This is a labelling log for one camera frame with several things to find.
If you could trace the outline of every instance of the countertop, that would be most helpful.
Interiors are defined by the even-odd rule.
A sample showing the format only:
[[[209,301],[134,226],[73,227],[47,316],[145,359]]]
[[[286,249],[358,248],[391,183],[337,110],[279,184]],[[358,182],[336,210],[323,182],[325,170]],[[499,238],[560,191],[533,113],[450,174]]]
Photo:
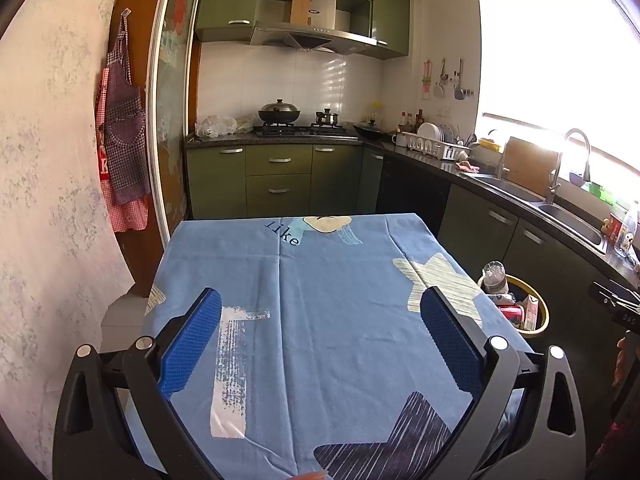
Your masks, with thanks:
[[[214,146],[239,146],[249,144],[350,144],[367,146],[374,150],[379,150],[384,155],[394,156],[409,164],[416,164],[427,171],[431,171],[439,176],[446,177],[452,184],[463,187],[482,198],[495,203],[503,209],[529,222],[540,230],[551,235],[553,238],[564,244],[566,247],[583,257],[592,266],[599,270],[604,276],[628,288],[638,290],[640,278],[633,271],[631,264],[618,257],[613,250],[613,243],[607,244],[607,252],[600,253],[581,237],[553,218],[541,213],[537,208],[527,202],[518,200],[507,193],[489,186],[479,180],[473,179],[463,171],[456,170],[453,162],[437,160],[420,152],[415,152],[407,148],[400,148],[391,142],[373,141],[358,136],[354,130],[351,135],[360,140],[345,139],[318,139],[317,137],[263,137],[254,133],[231,134],[216,137],[214,139],[191,138],[187,142],[187,149],[210,148]],[[492,173],[481,167],[481,171]]]

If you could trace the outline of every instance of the cutting board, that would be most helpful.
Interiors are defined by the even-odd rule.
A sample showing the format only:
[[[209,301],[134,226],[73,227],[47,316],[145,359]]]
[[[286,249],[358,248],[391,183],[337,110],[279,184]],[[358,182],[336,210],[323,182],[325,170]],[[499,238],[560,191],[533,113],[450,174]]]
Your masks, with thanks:
[[[557,160],[558,152],[511,137],[504,148],[504,167],[509,168],[505,178],[545,196],[549,189],[549,173],[556,168]]]

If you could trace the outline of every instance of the checkered apron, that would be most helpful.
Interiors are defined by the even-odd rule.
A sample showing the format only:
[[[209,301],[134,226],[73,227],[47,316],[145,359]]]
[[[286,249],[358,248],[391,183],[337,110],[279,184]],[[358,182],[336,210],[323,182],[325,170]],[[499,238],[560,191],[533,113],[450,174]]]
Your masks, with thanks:
[[[117,205],[151,193],[146,165],[146,121],[140,88],[131,84],[127,16],[123,12],[118,38],[107,54],[104,144]]]
[[[109,69],[102,69],[102,78],[98,88],[98,95],[95,103],[95,139],[98,148],[98,172],[100,174],[100,188],[109,213],[111,227],[116,233],[122,233],[129,229],[142,231],[146,228],[149,206],[147,198],[137,198],[130,202],[116,205],[113,195],[113,187],[109,178],[107,165],[107,154],[104,147],[104,108],[107,97],[107,85],[109,79]]]

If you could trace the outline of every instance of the gas stove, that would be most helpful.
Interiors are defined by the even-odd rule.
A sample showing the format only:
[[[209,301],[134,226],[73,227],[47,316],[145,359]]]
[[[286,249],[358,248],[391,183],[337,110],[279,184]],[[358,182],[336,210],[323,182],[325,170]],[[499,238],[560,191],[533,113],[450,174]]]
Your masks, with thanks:
[[[256,135],[263,137],[307,137],[319,139],[358,140],[350,135],[343,126],[329,126],[312,124],[310,126],[295,126],[294,124],[267,124],[254,126]]]

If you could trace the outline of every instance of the plastic bag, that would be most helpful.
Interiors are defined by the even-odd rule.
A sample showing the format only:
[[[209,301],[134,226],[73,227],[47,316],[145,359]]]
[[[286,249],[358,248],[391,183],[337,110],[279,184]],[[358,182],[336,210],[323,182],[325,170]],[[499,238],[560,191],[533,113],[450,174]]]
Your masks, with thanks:
[[[238,123],[233,117],[210,115],[201,123],[196,124],[196,136],[219,137],[234,133]]]
[[[255,115],[245,115],[236,119],[238,129],[236,134],[248,134],[254,130]]]

